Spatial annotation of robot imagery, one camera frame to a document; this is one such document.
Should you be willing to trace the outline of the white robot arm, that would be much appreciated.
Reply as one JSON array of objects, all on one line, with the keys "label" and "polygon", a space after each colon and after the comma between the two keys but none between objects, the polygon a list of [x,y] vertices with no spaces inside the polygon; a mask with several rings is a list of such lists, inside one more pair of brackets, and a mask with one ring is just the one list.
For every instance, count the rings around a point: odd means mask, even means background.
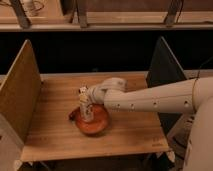
[{"label": "white robot arm", "polygon": [[127,81],[108,78],[103,82],[79,88],[80,102],[102,104],[107,109],[162,113],[195,113],[213,97],[213,77],[195,78],[151,88],[126,91]]}]

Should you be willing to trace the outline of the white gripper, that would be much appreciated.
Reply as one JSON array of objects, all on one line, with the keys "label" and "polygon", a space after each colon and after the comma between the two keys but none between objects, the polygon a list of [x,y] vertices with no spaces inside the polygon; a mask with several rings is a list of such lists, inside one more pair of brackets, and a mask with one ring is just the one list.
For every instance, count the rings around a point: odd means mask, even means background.
[{"label": "white gripper", "polygon": [[89,89],[87,86],[83,86],[79,88],[78,92],[80,95],[87,93],[91,101],[95,104],[104,103],[105,91],[99,85],[92,86]]}]

